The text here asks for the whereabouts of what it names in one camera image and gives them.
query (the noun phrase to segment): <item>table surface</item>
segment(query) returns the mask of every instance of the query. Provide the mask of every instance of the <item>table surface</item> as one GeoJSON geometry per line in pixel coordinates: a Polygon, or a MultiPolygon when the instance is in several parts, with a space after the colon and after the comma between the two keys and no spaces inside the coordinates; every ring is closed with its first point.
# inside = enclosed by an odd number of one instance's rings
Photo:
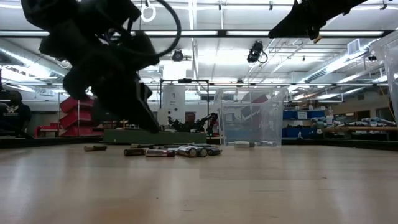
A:
{"type": "Polygon", "coordinates": [[[224,148],[124,157],[123,146],[0,151],[0,223],[395,223],[398,154],[224,148]]]}

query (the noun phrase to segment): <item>hanging cable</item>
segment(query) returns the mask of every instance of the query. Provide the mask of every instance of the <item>hanging cable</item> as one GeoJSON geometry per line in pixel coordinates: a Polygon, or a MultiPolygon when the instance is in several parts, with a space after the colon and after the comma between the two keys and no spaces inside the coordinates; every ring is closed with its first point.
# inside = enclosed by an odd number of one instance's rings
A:
{"type": "MultiPolygon", "coordinates": [[[[167,49],[165,49],[164,51],[157,53],[157,54],[145,54],[142,52],[137,52],[135,50],[131,50],[125,47],[120,47],[119,49],[122,51],[125,51],[127,53],[130,54],[134,54],[134,55],[138,55],[138,56],[144,56],[144,57],[162,57],[164,55],[167,55],[168,53],[170,53],[174,48],[176,48],[178,42],[181,39],[181,33],[182,33],[182,26],[181,26],[181,21],[178,18],[178,15],[175,13],[175,11],[172,9],[172,7],[165,2],[164,0],[156,0],[158,1],[161,5],[163,5],[166,10],[169,11],[169,13],[171,13],[175,24],[177,26],[177,33],[176,33],[176,37],[174,38],[174,41],[172,42],[172,44],[170,45],[170,47],[168,47],[167,49]]],[[[128,32],[128,30],[124,29],[122,26],[118,25],[116,22],[114,22],[112,20],[112,18],[110,18],[107,13],[105,13],[102,9],[98,9],[100,11],[100,13],[102,14],[102,16],[104,16],[105,18],[107,18],[108,21],[112,22],[115,25],[115,31],[117,33],[120,34],[120,37],[118,37],[119,40],[116,40],[117,43],[119,43],[120,40],[123,39],[131,39],[133,38],[133,36],[131,35],[130,32],[128,32]]],[[[106,40],[108,41],[109,44],[114,44],[114,42],[112,41],[112,35],[110,35],[110,33],[105,34],[106,40]]]]}

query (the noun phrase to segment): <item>security camera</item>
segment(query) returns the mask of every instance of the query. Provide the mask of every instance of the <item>security camera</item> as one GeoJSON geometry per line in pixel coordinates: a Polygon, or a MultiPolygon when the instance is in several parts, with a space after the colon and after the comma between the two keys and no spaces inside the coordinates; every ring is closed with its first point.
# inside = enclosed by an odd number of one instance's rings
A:
{"type": "Polygon", "coordinates": [[[172,60],[174,62],[181,62],[184,59],[184,54],[181,50],[175,50],[172,55],[172,60]]]}
{"type": "Polygon", "coordinates": [[[368,57],[368,60],[371,62],[377,62],[377,57],[372,55],[368,57]]]}

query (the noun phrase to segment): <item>black cable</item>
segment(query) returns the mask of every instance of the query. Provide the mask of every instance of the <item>black cable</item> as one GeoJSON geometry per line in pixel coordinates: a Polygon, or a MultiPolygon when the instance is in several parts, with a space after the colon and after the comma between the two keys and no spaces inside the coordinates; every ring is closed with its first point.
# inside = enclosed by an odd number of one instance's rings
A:
{"type": "Polygon", "coordinates": [[[262,53],[266,56],[266,60],[264,62],[262,62],[262,61],[260,61],[260,58],[259,58],[259,60],[257,60],[257,61],[260,62],[261,64],[267,63],[268,62],[268,55],[264,51],[262,51],[262,53]]]}
{"type": "MultiPolygon", "coordinates": [[[[127,48],[120,48],[121,50],[128,52],[130,54],[134,54],[134,55],[138,55],[138,56],[144,56],[144,57],[161,57],[164,55],[167,55],[168,53],[170,53],[171,51],[173,51],[174,48],[176,48],[178,42],[181,39],[181,33],[182,33],[182,26],[181,26],[181,21],[178,18],[178,15],[175,13],[175,11],[173,10],[173,8],[164,0],[156,0],[157,2],[159,2],[161,5],[163,5],[166,10],[169,11],[169,13],[171,13],[172,17],[174,18],[175,21],[175,25],[177,26],[177,36],[175,37],[174,41],[172,42],[172,44],[170,45],[169,48],[167,48],[166,50],[157,53],[157,54],[146,54],[146,53],[142,53],[142,52],[137,52],[135,50],[131,50],[131,49],[127,49],[127,48]]],[[[126,39],[130,39],[133,36],[131,35],[130,32],[128,32],[126,29],[124,29],[122,26],[120,25],[116,25],[116,23],[112,20],[112,18],[110,18],[104,11],[102,11],[101,9],[99,10],[99,12],[105,17],[107,18],[109,21],[111,21],[112,23],[115,24],[115,30],[116,32],[118,32],[122,38],[126,38],[126,39]]]]}

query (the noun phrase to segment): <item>blue bin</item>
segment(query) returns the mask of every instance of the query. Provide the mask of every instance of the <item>blue bin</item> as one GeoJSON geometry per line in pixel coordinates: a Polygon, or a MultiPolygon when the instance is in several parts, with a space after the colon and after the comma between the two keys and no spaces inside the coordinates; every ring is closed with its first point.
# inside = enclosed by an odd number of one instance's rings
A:
{"type": "Polygon", "coordinates": [[[294,119],[293,111],[284,111],[284,120],[294,119]]]}
{"type": "Polygon", "coordinates": [[[308,112],[309,118],[321,118],[325,116],[324,111],[310,111],[308,112]]]}
{"type": "Polygon", "coordinates": [[[301,128],[286,128],[286,137],[288,138],[298,138],[301,128]]]}
{"type": "Polygon", "coordinates": [[[282,138],[286,138],[286,128],[282,128],[282,138]]]}
{"type": "Polygon", "coordinates": [[[301,137],[305,138],[305,137],[309,136],[310,134],[312,134],[311,132],[316,133],[317,129],[316,128],[302,128],[301,137]]]}

